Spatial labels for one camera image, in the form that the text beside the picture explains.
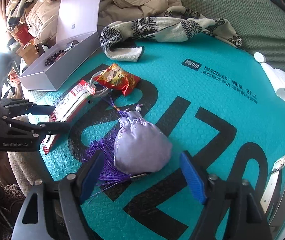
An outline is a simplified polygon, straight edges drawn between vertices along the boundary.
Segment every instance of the red and yellow candy wrapper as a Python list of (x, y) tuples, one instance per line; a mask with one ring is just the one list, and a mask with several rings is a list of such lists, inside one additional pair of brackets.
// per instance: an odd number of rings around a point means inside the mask
[(93, 79), (109, 89), (121, 90), (124, 96), (129, 95), (140, 81), (140, 77), (123, 70), (116, 63)]

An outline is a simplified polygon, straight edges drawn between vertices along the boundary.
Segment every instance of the open box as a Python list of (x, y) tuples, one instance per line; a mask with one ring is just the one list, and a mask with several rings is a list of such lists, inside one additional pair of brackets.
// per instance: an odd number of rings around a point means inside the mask
[[(36, 59), (19, 77), (28, 90), (57, 91), (67, 78), (99, 47), (97, 33), (100, 0), (61, 0), (56, 44)], [(79, 44), (67, 51), (50, 66), (48, 57), (66, 44), (77, 40)]]

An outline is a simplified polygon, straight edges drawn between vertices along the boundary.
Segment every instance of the black and white patterned scarf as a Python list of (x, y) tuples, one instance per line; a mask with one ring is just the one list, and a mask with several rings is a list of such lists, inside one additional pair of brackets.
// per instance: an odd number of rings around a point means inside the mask
[(236, 48), (241, 37), (228, 20), (208, 19), (202, 14), (182, 6), (172, 6), (164, 17), (147, 17), (131, 22), (114, 22), (104, 28), (100, 43), (110, 59), (136, 62), (144, 52), (143, 47), (125, 48), (122, 42), (148, 39), (156, 42), (187, 41), (198, 33), (205, 33)]

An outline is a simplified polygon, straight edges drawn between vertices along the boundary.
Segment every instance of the black logo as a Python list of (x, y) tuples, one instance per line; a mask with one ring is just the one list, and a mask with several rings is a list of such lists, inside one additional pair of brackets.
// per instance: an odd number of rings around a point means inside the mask
[(184, 62), (182, 63), (182, 65), (186, 66), (186, 67), (190, 67), (193, 70), (199, 70), (199, 68), (201, 67), (201, 64), (193, 61), (191, 59), (185, 59)]

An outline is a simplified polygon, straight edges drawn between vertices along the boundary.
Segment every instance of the box lid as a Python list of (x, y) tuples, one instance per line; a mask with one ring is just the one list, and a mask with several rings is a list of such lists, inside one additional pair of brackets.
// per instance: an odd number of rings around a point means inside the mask
[(96, 32), (99, 3), (100, 0), (61, 0), (56, 43)]

